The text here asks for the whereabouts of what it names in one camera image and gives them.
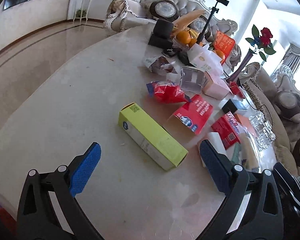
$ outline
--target baseboard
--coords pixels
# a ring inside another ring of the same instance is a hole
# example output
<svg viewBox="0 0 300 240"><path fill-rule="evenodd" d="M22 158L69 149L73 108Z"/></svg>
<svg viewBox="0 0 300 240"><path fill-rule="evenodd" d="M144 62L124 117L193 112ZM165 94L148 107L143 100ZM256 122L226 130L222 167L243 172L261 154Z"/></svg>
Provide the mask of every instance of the baseboard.
<svg viewBox="0 0 300 240"><path fill-rule="evenodd" d="M72 19L70 19L70 20L62 20L62 21L59 21L59 22L56 22L56 23L52 23L52 24L46 25L46 26L41 27L41 28L39 28L39 29L37 29L37 30L34 30L34 31L32 31L32 32L30 32L30 33L28 33L28 34L26 34L26 35L24 35L24 36L22 36L22 37L16 39L15 41L11 42L11 43L8 44L7 46L5 46L3 49L0 50L0 55L3 54L3 53L4 53L5 51L7 51L8 49L10 49L12 46L16 45L18 42L20 42L20 41L22 41L22 40L24 40L24 39L30 37L30 36L33 35L33 34L36 34L36 33L40 32L40 31L43 31L43 30L48 29L48 28L50 28L50 27L56 26L56 25L58 25L58 24L66 23L66 22L72 22L72 21L73 21ZM90 18L88 18L88 21L91 21L91 22L99 22L99 23L103 23L103 22L104 22L103 20L90 19Z"/></svg>

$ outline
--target curtain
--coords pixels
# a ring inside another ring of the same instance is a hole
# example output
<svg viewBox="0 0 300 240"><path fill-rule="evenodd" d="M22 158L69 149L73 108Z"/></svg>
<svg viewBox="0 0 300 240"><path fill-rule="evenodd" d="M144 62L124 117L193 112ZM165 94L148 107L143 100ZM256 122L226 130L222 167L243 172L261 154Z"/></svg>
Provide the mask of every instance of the curtain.
<svg viewBox="0 0 300 240"><path fill-rule="evenodd" d="M282 60L282 65L287 65L293 73L296 73L300 66L300 48L290 44Z"/></svg>

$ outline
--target green rectangular box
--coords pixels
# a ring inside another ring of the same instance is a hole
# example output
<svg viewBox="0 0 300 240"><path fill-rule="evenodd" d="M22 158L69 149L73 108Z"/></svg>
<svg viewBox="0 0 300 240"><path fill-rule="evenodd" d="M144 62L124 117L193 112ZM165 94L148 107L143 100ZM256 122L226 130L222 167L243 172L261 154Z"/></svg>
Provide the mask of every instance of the green rectangular box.
<svg viewBox="0 0 300 240"><path fill-rule="evenodd" d="M188 153L136 103L120 111L118 124L166 171L177 167Z"/></svg>

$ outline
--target qr code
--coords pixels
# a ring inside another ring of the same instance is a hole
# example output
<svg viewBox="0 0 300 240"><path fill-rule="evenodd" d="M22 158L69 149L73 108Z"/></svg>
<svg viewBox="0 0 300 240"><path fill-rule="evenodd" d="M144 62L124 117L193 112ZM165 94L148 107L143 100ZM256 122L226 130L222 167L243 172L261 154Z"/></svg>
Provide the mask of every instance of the qr code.
<svg viewBox="0 0 300 240"><path fill-rule="evenodd" d="M233 134L233 132L228 135L228 138L230 141L235 140L235 135Z"/></svg>
<svg viewBox="0 0 300 240"><path fill-rule="evenodd" d="M137 107L136 105L130 106L130 109L131 109L133 112L136 112L136 111L139 111L139 110L140 110L140 108Z"/></svg>

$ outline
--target silver bolt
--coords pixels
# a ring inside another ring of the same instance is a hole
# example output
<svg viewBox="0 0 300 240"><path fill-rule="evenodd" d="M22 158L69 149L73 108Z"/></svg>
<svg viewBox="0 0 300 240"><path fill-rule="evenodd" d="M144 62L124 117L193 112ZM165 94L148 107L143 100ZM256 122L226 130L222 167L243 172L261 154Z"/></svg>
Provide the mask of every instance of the silver bolt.
<svg viewBox="0 0 300 240"><path fill-rule="evenodd" d="M35 174L35 170L29 171L29 176L33 176Z"/></svg>
<svg viewBox="0 0 300 240"><path fill-rule="evenodd" d="M235 169L236 171L242 171L242 170L243 170L243 168L242 168L241 165L236 165L236 166L234 166L234 169Z"/></svg>
<svg viewBox="0 0 300 240"><path fill-rule="evenodd" d="M66 169L67 169L66 166L61 165L61 166L59 166L58 171L59 171L59 172L64 172Z"/></svg>
<svg viewBox="0 0 300 240"><path fill-rule="evenodd" d="M267 176L271 176L271 171L265 170L265 174L266 174Z"/></svg>

